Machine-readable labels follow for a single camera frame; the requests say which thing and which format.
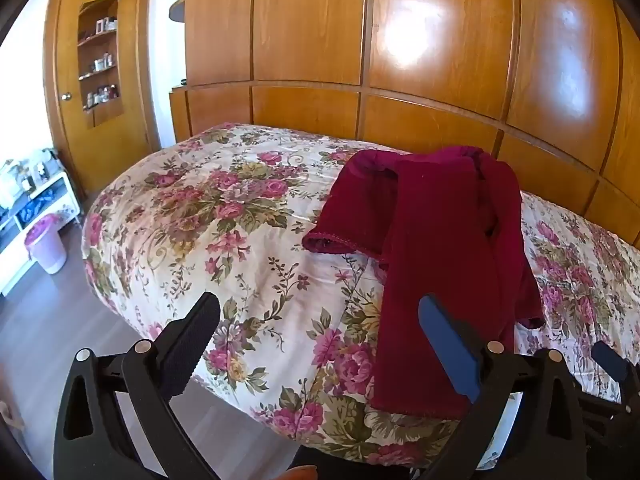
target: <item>shelf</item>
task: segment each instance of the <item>shelf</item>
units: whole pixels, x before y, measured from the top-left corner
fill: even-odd
[[[29,198],[31,198],[32,200],[34,198],[36,198],[40,193],[42,193],[44,190],[47,189],[47,187],[52,186],[52,184],[59,180],[60,178],[62,178],[62,176],[64,175],[64,171],[62,170],[62,168],[60,170],[58,170],[56,173],[54,173],[53,175],[51,175],[43,184],[41,184],[40,186],[38,186],[36,189],[34,189],[33,191],[31,191],[29,193]]]
[[[82,16],[86,12],[89,12],[92,9],[100,9],[101,7],[105,7],[104,10],[107,10],[109,9],[112,3],[113,3],[113,0],[94,0],[92,2],[84,4],[82,9],[80,9],[80,16]]]
[[[56,185],[52,186],[51,190],[53,191],[53,199],[49,203],[47,203],[47,205],[44,206],[44,208],[41,209],[36,216],[31,218],[31,220],[29,220],[27,224],[22,225],[22,221],[20,220],[20,218],[18,218],[18,222],[20,223],[20,227],[23,231],[30,229],[31,226],[36,223],[36,221],[38,221],[40,218],[46,215],[47,211],[51,208],[51,206],[53,206],[58,200],[60,200],[63,196],[65,196],[68,193],[68,189],[66,188],[65,181],[60,178],[57,179]]]
[[[94,41],[98,41],[100,40],[100,38],[104,38],[106,36],[110,36],[111,34],[115,34],[117,31],[118,29],[114,28],[113,30],[105,30],[104,32],[100,32],[99,34],[94,34],[93,36],[89,36],[88,38],[86,38],[86,40],[82,40],[80,43],[78,43],[78,48],[80,48],[83,45],[93,43]]]
[[[95,72],[91,72],[90,74],[84,74],[81,75],[78,78],[78,81],[84,81],[85,79],[89,79],[90,77],[93,77],[95,75],[99,75],[102,72],[108,72],[109,70],[111,70],[112,68],[116,68],[118,65],[116,63],[112,64],[111,66],[108,66],[107,68],[103,68],[102,70],[96,70]]]
[[[84,111],[84,117],[86,120],[86,126],[88,128],[95,128],[100,124],[110,121],[124,113],[122,106],[122,99],[120,97],[114,97],[103,103],[98,103],[92,106],[88,110]]]

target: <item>wooden cabinet door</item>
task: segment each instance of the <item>wooden cabinet door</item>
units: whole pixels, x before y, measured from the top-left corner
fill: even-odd
[[[49,13],[56,12],[53,5],[51,0]],[[140,49],[146,46],[146,10],[141,0],[59,0],[53,41],[56,106],[66,158],[87,193],[103,189],[152,151],[142,88],[148,85],[147,52]],[[103,18],[117,20],[115,29],[98,23]],[[89,93],[105,87],[108,100],[88,101]]]

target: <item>white cabinet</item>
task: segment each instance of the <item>white cabinet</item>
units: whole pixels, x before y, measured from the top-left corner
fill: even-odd
[[[0,293],[7,294],[9,290],[20,280],[27,270],[35,263],[31,260],[27,249],[24,247],[24,239],[29,229],[44,215],[56,213],[60,218],[58,229],[79,217],[81,210],[71,182],[66,171],[59,171],[46,181],[42,186],[30,193],[29,198],[34,199],[48,189],[52,189],[52,201],[23,226],[19,221],[10,219],[0,231]]]

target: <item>floral bedspread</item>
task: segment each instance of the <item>floral bedspread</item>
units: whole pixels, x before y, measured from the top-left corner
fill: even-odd
[[[212,128],[113,182],[88,214],[82,254],[98,297],[144,337],[184,317],[204,290],[220,298],[223,319],[195,371],[215,395],[324,452],[426,466],[457,422],[367,402],[383,273],[362,254],[301,247],[345,161],[371,147],[260,126]],[[523,194],[522,212],[547,324],[517,325],[517,349],[557,348],[588,392],[618,399],[590,347],[604,340],[638,361],[640,253],[538,197]]]

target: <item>wooden panel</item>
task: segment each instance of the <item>wooden panel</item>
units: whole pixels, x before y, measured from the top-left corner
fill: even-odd
[[[594,174],[508,134],[502,140],[498,159],[513,168],[520,189],[578,214],[582,212],[596,182]]]
[[[193,135],[222,123],[251,123],[248,86],[197,88],[187,92]]]
[[[364,0],[255,0],[256,79],[358,84]]]
[[[618,10],[622,34],[622,92],[616,133],[604,176],[640,204],[640,40]]]
[[[358,94],[341,90],[254,87],[254,123],[354,139]]]
[[[497,130],[468,117],[380,96],[366,100],[364,140],[414,153],[469,144],[491,152]]]
[[[184,88],[173,90],[169,94],[171,118],[174,122],[175,142],[182,142],[191,137],[189,111],[187,110],[187,91]]]
[[[251,0],[187,0],[187,81],[250,79]]]
[[[598,184],[584,217],[630,244],[640,232],[640,208],[606,182]]]
[[[508,123],[599,170],[618,95],[612,0],[522,0]]]
[[[374,0],[371,85],[499,118],[512,0]]]

